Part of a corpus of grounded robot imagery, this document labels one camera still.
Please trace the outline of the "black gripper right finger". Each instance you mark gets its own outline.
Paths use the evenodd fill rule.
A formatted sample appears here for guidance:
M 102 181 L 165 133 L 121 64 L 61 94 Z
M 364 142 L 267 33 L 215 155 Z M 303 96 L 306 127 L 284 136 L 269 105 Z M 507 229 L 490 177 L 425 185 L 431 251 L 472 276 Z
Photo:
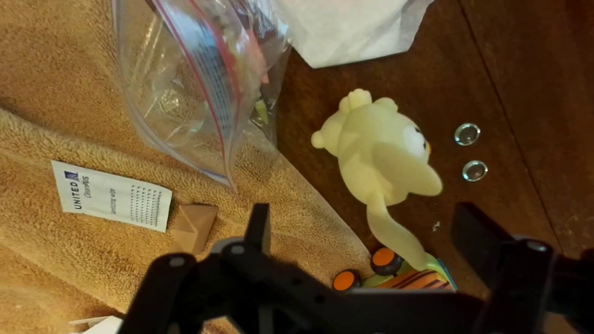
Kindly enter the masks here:
M 451 238 L 490 289 L 475 334 L 542 334 L 548 313 L 594 334 L 594 257 L 568 257 L 550 242 L 514 237 L 473 201 L 453 211 Z

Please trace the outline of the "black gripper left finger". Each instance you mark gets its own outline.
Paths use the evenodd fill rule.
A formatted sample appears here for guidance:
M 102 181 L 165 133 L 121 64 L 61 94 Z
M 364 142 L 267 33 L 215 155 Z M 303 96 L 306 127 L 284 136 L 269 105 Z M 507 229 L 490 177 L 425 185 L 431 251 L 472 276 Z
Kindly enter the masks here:
M 156 257 L 117 334 L 199 334 L 215 316 L 228 316 L 243 334 L 273 334 L 267 248 L 269 205 L 254 203 L 245 235 L 217 242 L 204 259 L 188 251 Z

